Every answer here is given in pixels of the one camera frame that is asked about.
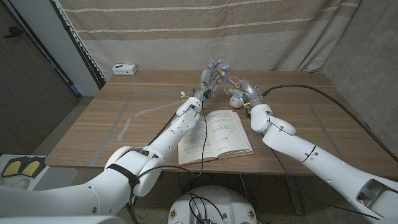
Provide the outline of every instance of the wall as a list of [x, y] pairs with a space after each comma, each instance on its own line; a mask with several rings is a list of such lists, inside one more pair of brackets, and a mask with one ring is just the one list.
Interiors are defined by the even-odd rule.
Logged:
[[322, 71], [398, 156], [398, 1], [363, 0]]
[[83, 96], [99, 91], [49, 0], [11, 1]]

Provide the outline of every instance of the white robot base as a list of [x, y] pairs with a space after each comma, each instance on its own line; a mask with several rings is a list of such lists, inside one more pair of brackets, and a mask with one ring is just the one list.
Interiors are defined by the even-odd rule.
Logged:
[[236, 224], [256, 224], [257, 218], [254, 213], [253, 206], [242, 195], [226, 187], [207, 185], [197, 187], [186, 194], [182, 195], [174, 202], [169, 213], [168, 224], [188, 224], [200, 223], [192, 215], [189, 201], [196, 196], [210, 199], [221, 212], [224, 220], [221, 219], [217, 209], [208, 201], [202, 201], [199, 198], [194, 199], [196, 204], [191, 201], [193, 212], [203, 219], [203, 223], [236, 223]]

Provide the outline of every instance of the open book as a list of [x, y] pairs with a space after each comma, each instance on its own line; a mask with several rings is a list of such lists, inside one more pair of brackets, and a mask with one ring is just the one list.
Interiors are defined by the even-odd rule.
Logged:
[[[254, 154], [241, 118], [236, 112], [213, 111], [207, 115], [206, 121], [208, 131], [203, 162]], [[196, 126], [178, 144], [178, 163], [180, 165], [201, 162], [205, 136], [205, 120], [201, 116]]]

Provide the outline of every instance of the black band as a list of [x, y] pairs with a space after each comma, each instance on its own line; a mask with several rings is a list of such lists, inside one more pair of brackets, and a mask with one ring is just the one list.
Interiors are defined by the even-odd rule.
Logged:
[[316, 147], [317, 146], [313, 147], [312, 151], [310, 152], [310, 154], [307, 155], [307, 158], [305, 158], [303, 162], [305, 162], [311, 156], [312, 152], [315, 150]]
[[136, 175], [134, 175], [132, 172], [128, 171], [127, 169], [125, 169], [117, 164], [111, 164], [110, 166], [108, 166], [108, 168], [118, 171], [119, 173], [125, 175], [129, 179], [131, 192], [132, 192], [132, 189], [134, 188], [134, 186], [139, 184], [138, 177]]

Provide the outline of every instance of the wooden table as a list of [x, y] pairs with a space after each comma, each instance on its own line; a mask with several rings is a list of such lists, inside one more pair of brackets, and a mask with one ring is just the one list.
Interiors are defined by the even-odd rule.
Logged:
[[[180, 92], [188, 95], [198, 88], [201, 71], [138, 71], [134, 76], [112, 76], [87, 109], [76, 120], [62, 140], [46, 158], [53, 167], [103, 168], [111, 154], [122, 146], [146, 146], [181, 105]], [[322, 73], [244, 72], [231, 75], [246, 78], [262, 90], [282, 84], [305, 84], [319, 88], [354, 112], [337, 89]], [[232, 110], [231, 95], [219, 89], [204, 104], [205, 113]], [[265, 97], [274, 116], [293, 124], [296, 135], [320, 146], [363, 171], [385, 177], [398, 176], [398, 163], [369, 137], [341, 108], [314, 91], [303, 88], [281, 88]], [[176, 103], [161, 110], [134, 116], [122, 140], [118, 135], [130, 115]], [[250, 128], [245, 110], [235, 110], [243, 119], [256, 155], [206, 162], [204, 172], [245, 174], [283, 174], [275, 155]], [[287, 172], [309, 175], [301, 163], [277, 152]], [[178, 165], [177, 150], [168, 165]], [[200, 164], [185, 166], [200, 170]]]

